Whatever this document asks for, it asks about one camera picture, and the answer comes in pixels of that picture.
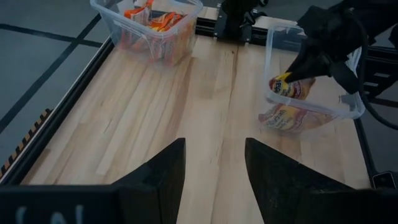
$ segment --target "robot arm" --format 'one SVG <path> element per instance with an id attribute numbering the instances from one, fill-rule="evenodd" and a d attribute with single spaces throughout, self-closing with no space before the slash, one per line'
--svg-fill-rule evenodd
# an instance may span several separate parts
<path id="1" fill-rule="evenodd" d="M 307 40 L 289 67 L 287 82 L 328 75 L 348 93 L 358 91 L 359 82 L 344 62 L 363 44 L 361 26 L 368 41 L 398 23 L 398 0 L 343 1 L 329 9 L 312 6 L 297 21 Z"/>

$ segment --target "snack bag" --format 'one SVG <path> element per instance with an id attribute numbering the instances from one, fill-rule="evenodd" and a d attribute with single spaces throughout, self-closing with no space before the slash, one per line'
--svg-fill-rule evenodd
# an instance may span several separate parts
<path id="1" fill-rule="evenodd" d="M 149 23 L 149 16 L 152 11 L 153 2 L 154 0 L 148 0 L 142 7 L 124 11 L 124 17 L 146 26 Z M 135 41 L 134 38 L 134 34 L 123 30 L 121 36 L 122 48 L 128 48 L 131 42 Z"/>
<path id="2" fill-rule="evenodd" d="M 124 11 L 124 17 L 146 26 L 149 23 L 153 2 L 154 0 L 148 0 L 142 7 Z"/>
<path id="3" fill-rule="evenodd" d="M 290 72 L 287 72 L 271 79 L 269 87 L 274 93 L 281 96 L 305 100 L 310 93 L 312 85 L 315 83 L 315 78 L 287 83 L 285 79 L 290 74 Z M 318 128 L 333 119 L 334 117 L 328 114 L 283 104 L 277 104 L 266 113 L 258 116 L 261 124 L 290 133 L 301 133 L 305 130 Z"/>
<path id="4" fill-rule="evenodd" d="M 185 24 L 177 35 L 167 41 L 165 60 L 168 65 L 175 65 L 192 49 L 195 43 L 195 24 L 195 20 Z"/>
<path id="5" fill-rule="evenodd" d="M 176 12 L 169 12 L 160 17 L 157 17 L 150 21 L 148 27 L 157 31 L 157 32 L 165 32 L 168 31 L 171 27 L 173 27 L 176 23 L 181 21 L 184 18 L 183 15 L 177 14 Z M 179 50 L 181 48 L 186 49 L 187 41 L 189 37 L 187 37 L 187 31 L 190 31 L 189 34 L 192 34 L 193 25 L 185 26 L 183 29 L 179 30 L 175 35 L 171 35 L 165 39 L 158 38 L 144 38 L 142 37 L 136 43 L 133 44 L 132 48 L 135 51 L 143 51 L 150 48 L 150 52 L 152 54 L 152 60 L 156 61 L 158 59 L 164 58 L 166 63 L 169 65 L 174 65 L 182 58 L 183 53 L 186 50 Z"/>
<path id="6" fill-rule="evenodd" d="M 265 114 L 259 114 L 258 119 L 262 124 L 270 128 L 290 133 L 300 133 L 329 123 L 334 117 L 315 111 L 278 104 Z"/>
<path id="7" fill-rule="evenodd" d="M 291 83 L 285 82 L 285 79 L 291 74 L 287 72 L 269 80 L 269 87 L 274 93 L 281 96 L 287 96 L 294 99 L 305 100 L 312 85 L 315 83 L 315 78 L 307 78 Z"/>

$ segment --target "wood grain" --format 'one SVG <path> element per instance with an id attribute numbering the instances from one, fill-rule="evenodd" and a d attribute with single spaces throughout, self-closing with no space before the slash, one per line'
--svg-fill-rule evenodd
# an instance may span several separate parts
<path id="1" fill-rule="evenodd" d="M 201 15 L 214 18 L 216 10 Z M 264 47 L 199 36 L 190 57 L 160 71 L 116 47 L 23 184 L 112 183 L 184 137 L 178 222 L 262 223 L 244 161 L 245 138 L 254 137 L 340 182 L 369 187 L 352 121 L 312 142 L 259 129 L 264 57 Z"/>

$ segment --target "black metal frame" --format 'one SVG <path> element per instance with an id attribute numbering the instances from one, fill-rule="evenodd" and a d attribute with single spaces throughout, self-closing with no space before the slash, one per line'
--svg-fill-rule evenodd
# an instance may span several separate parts
<path id="1" fill-rule="evenodd" d="M 204 35 L 208 37 L 214 37 L 214 27 L 216 21 L 212 19 L 198 18 L 197 19 L 197 35 Z M 267 29 L 261 29 L 258 27 L 252 28 L 252 38 L 250 44 L 255 45 L 266 45 Z M 73 108 L 81 94 L 84 92 L 90 81 L 96 75 L 98 69 L 102 66 L 107 56 L 113 50 L 114 45 L 110 38 L 103 44 L 98 53 L 86 67 L 85 71 L 81 74 L 75 85 L 67 93 L 64 100 L 59 106 L 52 112 L 51 117 L 43 125 L 42 130 L 38 132 L 32 142 L 28 145 L 25 153 L 17 160 L 17 162 L 10 168 L 9 173 L 6 174 L 1 184 L 16 185 L 20 184 L 24 179 L 25 175 L 34 165 L 37 158 L 40 156 L 45 146 L 51 140 L 54 133 L 62 124 L 70 110 Z M 398 65 L 398 53 L 390 50 L 370 47 L 369 48 L 370 58 L 378 58 L 381 61 L 385 60 L 397 60 Z M 369 174 L 369 179 L 373 185 L 373 176 L 377 174 L 377 170 L 374 167 L 373 160 L 371 159 L 371 153 L 369 150 L 368 142 L 364 133 L 362 123 L 359 119 L 354 120 L 356 130 L 358 132 L 358 138 L 361 143 L 366 167 Z"/>

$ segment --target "plastic container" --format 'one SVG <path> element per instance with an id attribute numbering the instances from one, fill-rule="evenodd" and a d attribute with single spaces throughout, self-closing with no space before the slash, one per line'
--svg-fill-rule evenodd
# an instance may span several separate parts
<path id="1" fill-rule="evenodd" d="M 139 9 L 146 3 L 147 0 L 90 0 L 108 26 L 115 46 L 144 62 L 174 66 L 192 51 L 196 18 L 203 4 L 199 0 L 154 0 L 149 10 L 139 13 L 139 19 L 125 17 L 127 10 Z M 153 19 L 167 12 L 176 12 L 183 18 L 167 31 L 148 27 Z"/>
<path id="2" fill-rule="evenodd" d="M 313 131 L 340 119 L 355 119 L 364 113 L 359 93 L 349 95 L 328 76 L 316 77 L 304 100 L 281 96 L 271 90 L 270 80 L 286 72 L 306 38 L 299 26 L 274 24 L 268 30 L 263 94 L 258 120 L 263 128 L 282 134 Z M 355 71 L 361 49 L 350 54 L 346 64 Z"/>

